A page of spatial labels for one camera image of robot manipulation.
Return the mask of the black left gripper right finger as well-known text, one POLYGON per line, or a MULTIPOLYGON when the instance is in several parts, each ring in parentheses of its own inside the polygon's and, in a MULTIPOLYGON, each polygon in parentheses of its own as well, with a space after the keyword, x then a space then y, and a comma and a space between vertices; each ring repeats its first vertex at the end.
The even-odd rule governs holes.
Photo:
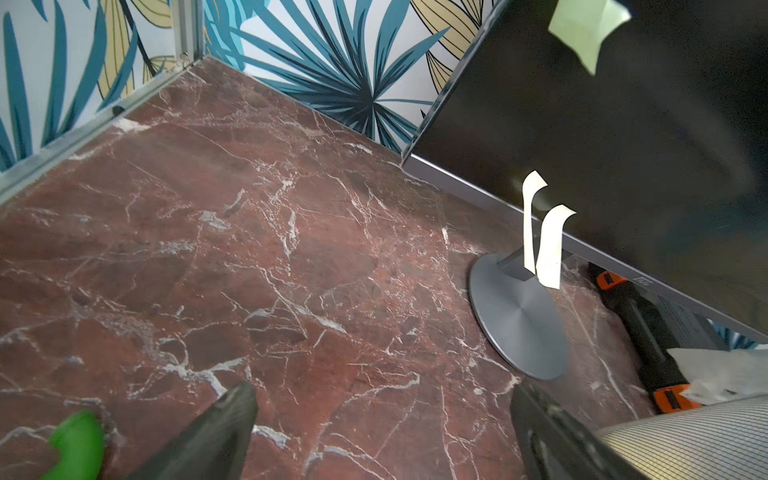
POLYGON ((510 416, 529 479, 644 479, 534 384, 518 384, 510 416))

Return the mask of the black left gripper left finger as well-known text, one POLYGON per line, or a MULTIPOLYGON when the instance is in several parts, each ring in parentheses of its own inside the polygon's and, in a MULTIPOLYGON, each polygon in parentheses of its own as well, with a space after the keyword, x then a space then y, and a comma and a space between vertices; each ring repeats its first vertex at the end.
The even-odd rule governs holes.
POLYGON ((255 388, 242 381, 129 477, 238 479, 242 475, 257 413, 255 388))

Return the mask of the clear plastic bin liner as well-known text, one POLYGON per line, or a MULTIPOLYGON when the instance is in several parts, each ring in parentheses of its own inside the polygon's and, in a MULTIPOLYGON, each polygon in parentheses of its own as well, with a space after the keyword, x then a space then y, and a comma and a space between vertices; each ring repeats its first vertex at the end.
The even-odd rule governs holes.
POLYGON ((688 381, 686 399, 701 405, 767 394, 767 350, 669 349, 688 381))

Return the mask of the grey round monitor stand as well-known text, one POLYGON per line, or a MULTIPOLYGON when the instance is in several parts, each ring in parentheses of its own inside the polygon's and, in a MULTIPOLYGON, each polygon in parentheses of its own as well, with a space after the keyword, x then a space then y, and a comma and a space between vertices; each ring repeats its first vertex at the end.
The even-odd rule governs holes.
POLYGON ((509 365, 539 380, 566 373, 562 317, 549 291, 524 268, 520 250, 479 257, 469 271, 468 293, 481 330, 509 365))

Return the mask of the grey mesh waste bin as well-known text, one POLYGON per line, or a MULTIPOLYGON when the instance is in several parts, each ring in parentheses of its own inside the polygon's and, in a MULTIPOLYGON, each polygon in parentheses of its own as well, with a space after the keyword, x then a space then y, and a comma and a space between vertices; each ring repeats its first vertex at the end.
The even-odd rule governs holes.
POLYGON ((767 397, 663 414, 596 432, 650 479, 767 480, 767 397))

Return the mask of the black case with orange latches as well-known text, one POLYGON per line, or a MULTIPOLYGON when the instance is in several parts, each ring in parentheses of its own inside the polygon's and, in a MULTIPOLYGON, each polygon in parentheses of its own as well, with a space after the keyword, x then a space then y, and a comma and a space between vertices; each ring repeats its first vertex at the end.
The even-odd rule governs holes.
POLYGON ((664 298, 647 299, 627 279, 594 263, 589 278, 598 288, 604 305, 622 320, 640 358, 640 381, 658 412, 675 413, 700 408, 683 392, 689 381, 669 354, 671 349, 728 349, 711 323, 664 298))

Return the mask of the green plastic object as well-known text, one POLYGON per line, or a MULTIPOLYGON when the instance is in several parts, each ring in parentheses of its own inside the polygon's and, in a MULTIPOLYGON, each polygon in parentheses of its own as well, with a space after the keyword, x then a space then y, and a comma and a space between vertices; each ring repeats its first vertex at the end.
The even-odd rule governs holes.
POLYGON ((101 423, 92 411, 81 410, 67 417, 51 435, 49 445, 58 452, 58 461, 41 480, 99 477, 105 439, 101 423))

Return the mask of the black flat computer monitor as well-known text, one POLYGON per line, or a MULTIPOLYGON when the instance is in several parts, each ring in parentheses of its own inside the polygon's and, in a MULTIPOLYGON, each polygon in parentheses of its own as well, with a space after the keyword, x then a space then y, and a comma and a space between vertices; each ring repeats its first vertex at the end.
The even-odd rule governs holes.
POLYGON ((629 1, 594 72, 552 1, 501 1, 406 150, 406 172, 757 342, 767 339, 767 5, 629 1))

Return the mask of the edge sticky note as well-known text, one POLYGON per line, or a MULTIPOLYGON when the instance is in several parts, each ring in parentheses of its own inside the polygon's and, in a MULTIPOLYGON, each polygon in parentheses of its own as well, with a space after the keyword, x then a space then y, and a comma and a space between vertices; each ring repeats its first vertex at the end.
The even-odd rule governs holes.
POLYGON ((532 202, 536 193, 547 186, 541 175, 533 170, 522 184, 523 196, 523 265, 533 275, 536 275, 536 260, 533 233, 532 202))
POLYGON ((575 214, 574 210, 560 204, 553 207, 542 221, 536 274, 544 287, 560 288, 563 228, 566 221, 575 214))
POLYGON ((630 11, 615 0, 560 0, 548 31, 570 48, 585 70, 595 76, 602 43, 631 19, 630 11))

